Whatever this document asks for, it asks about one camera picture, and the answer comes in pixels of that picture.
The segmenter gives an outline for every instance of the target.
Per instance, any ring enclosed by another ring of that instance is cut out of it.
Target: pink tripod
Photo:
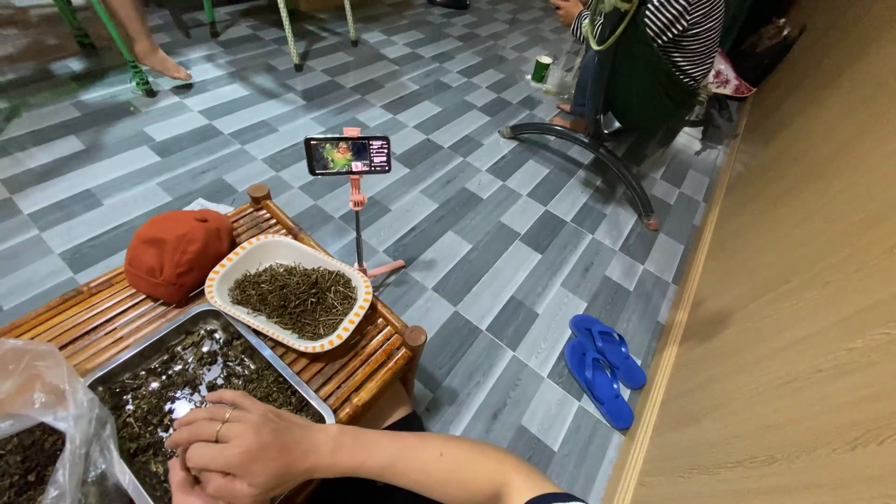
[[[361,128],[344,127],[342,128],[342,134],[344,136],[358,136],[361,135]],[[355,263],[355,267],[361,273],[365,274],[367,278],[375,278],[381,274],[387,274],[390,271],[403,268],[404,261],[399,259],[398,261],[392,261],[387,265],[382,265],[369,271],[367,270],[367,265],[364,262],[364,241],[361,239],[361,209],[364,208],[364,205],[367,203],[367,196],[364,196],[361,192],[360,175],[349,175],[349,183],[351,184],[349,208],[355,211],[355,248],[358,253],[358,261]]]

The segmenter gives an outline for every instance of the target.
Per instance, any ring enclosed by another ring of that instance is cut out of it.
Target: smartphone
[[[386,135],[306,136],[305,156],[313,177],[392,171],[392,146]]]

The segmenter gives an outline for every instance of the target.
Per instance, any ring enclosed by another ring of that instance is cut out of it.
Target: baseboard
[[[706,259],[706,252],[710,247],[712,232],[719,217],[719,209],[731,177],[731,171],[737,156],[737,149],[740,146],[740,138],[744,132],[744,124],[746,124],[746,116],[749,113],[751,102],[752,99],[747,100],[740,112],[737,123],[737,136],[728,147],[724,163],[716,179],[712,199],[706,208],[703,226],[697,238],[696,247],[694,247],[694,252],[686,267],[683,280],[678,286],[676,298],[672,304],[672,309],[669,311],[666,329],[659,339],[653,363],[650,365],[647,386],[638,400],[634,425],[625,436],[625,441],[619,450],[616,466],[610,475],[607,490],[604,492],[604,504],[629,504],[632,501],[635,485],[641,474],[644,456],[647,454],[647,446],[650,443],[653,424],[657,419],[663,394],[666,392],[666,385],[672,372],[672,366],[675,363],[678,344],[681,342],[681,335],[685,330],[685,323],[691,311],[691,304],[694,302],[694,293],[700,280],[703,261]]]

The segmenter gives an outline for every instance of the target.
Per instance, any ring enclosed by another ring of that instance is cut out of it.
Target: dried tea leaves
[[[355,307],[358,289],[342,272],[274,264],[241,274],[228,295],[250,315],[318,341],[339,328]]]
[[[0,502],[40,502],[65,448],[65,434],[45,423],[0,440]]]
[[[256,399],[323,422],[321,414],[245,338],[215,327],[188,334],[140,371],[97,391],[112,412],[118,449],[155,502],[170,502],[165,448],[174,404],[205,405],[197,397],[220,388],[242,390]]]

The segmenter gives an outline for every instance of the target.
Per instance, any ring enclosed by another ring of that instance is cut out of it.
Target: jeans
[[[579,64],[579,77],[575,80],[573,90],[573,102],[570,104],[570,114],[579,119],[585,117],[585,106],[588,102],[588,94],[591,77],[594,75],[594,65],[598,62],[598,51],[586,46],[582,62]]]

